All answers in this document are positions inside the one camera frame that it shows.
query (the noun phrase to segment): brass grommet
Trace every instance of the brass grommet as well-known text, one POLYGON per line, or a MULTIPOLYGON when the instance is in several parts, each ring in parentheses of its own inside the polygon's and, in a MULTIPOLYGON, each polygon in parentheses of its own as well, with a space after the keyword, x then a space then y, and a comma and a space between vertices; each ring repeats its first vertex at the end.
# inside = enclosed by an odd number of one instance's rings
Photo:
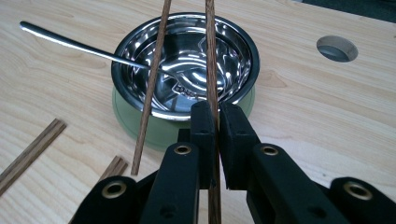
POLYGON ((107 199, 115 199, 120 197, 126 190, 126 184, 120 180, 108 183, 102 189, 102 196, 107 199))
POLYGON ((191 148, 188 146, 179 146, 175 148, 175 152, 179 155, 187 155, 191 152, 191 148))
POLYGON ((348 181, 344 184, 344 190, 351 196, 360 200, 369 201, 373 198, 373 193, 363 185, 348 181))
POLYGON ((262 147, 261 151, 267 156, 276 156, 279 153, 274 147, 262 147))

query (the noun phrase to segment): stainless steel bowl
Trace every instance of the stainless steel bowl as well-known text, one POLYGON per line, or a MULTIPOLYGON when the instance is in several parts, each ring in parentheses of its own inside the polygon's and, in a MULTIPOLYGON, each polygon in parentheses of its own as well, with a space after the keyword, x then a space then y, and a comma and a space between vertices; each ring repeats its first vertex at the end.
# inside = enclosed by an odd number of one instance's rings
MULTIPOLYGON (((115 54, 151 65, 160 19, 134 29, 121 41, 115 54)), ((219 101, 236 104, 256 81, 259 52, 248 34, 230 21, 216 17, 216 32, 219 101)), ((158 74, 152 115, 189 120, 191 106, 206 96, 205 14, 169 15, 160 68, 177 77, 158 74)), ((120 95, 142 111, 149 71, 113 62, 111 73, 120 95)))

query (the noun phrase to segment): chopstick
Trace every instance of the chopstick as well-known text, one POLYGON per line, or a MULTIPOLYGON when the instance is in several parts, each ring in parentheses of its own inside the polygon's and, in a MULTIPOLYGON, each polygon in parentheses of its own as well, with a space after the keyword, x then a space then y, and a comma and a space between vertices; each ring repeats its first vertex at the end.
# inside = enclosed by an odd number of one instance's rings
POLYGON ((20 177, 21 174, 64 130, 66 124, 55 119, 7 169, 0 174, 0 196, 20 177))
POLYGON ((216 30, 215 30, 215 3, 214 0, 205 1, 206 14, 206 99, 209 102, 216 130, 216 152, 213 176, 216 186, 208 190, 209 223, 221 223, 221 198, 219 178, 219 145, 218 145, 218 87, 216 64, 216 30))
POLYGON ((168 20, 169 10, 172 0, 165 0, 163 4, 163 14, 161 15, 160 27, 157 35, 157 43, 155 45, 154 59, 148 78, 148 88, 146 91, 145 103, 143 104, 143 114, 140 120, 139 135, 137 136, 136 147, 134 149, 134 160, 132 163, 131 175, 139 173, 140 161, 142 159, 143 145, 145 144, 146 130, 149 122, 149 114, 151 113, 151 100, 155 89, 155 81, 157 79, 158 66, 161 59, 161 51, 163 49, 163 40, 165 37, 166 23, 168 20))

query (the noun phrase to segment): round hole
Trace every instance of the round hole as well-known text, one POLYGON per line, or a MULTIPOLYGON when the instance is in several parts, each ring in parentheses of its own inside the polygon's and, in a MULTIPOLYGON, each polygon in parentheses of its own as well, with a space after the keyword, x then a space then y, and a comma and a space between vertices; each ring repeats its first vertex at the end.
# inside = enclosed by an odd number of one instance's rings
POLYGON ((327 216, 326 211, 318 206, 309 206, 307 210, 313 217, 325 218, 327 216))
POLYGON ((276 156, 278 151, 276 148, 273 147, 263 147, 262 148, 262 153, 268 156, 276 156))
POLYGON ((174 204, 165 204, 161 207, 160 214, 164 218, 172 218, 177 212, 177 207, 174 204))
POLYGON ((317 48, 323 56, 339 63, 352 62, 358 57, 356 46, 341 36, 323 36, 318 40, 317 48))
POLYGON ((191 148, 187 146, 180 146, 175 148, 175 152, 179 155, 187 155, 191 152, 191 148))
POLYGON ((369 201, 373 198, 373 194, 370 190, 355 182, 346 182, 344 190, 351 196, 364 201, 369 201))
POLYGON ((108 183, 102 189, 102 196, 107 199, 114 199, 120 197, 126 190, 126 185, 124 182, 117 180, 108 183))

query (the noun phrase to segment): wooden offcut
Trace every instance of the wooden offcut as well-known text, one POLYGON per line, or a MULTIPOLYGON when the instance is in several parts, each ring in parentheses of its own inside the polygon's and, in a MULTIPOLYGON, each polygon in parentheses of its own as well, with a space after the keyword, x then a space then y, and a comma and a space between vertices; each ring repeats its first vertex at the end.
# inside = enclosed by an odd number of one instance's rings
POLYGON ((55 119, 0 175, 0 196, 20 177, 35 159, 64 130, 66 124, 55 119))
POLYGON ((127 166, 128 163, 123 158, 115 156, 113 161, 111 161, 111 163, 107 166, 106 170, 103 172, 102 176, 99 178, 99 181, 113 175, 122 175, 127 166))

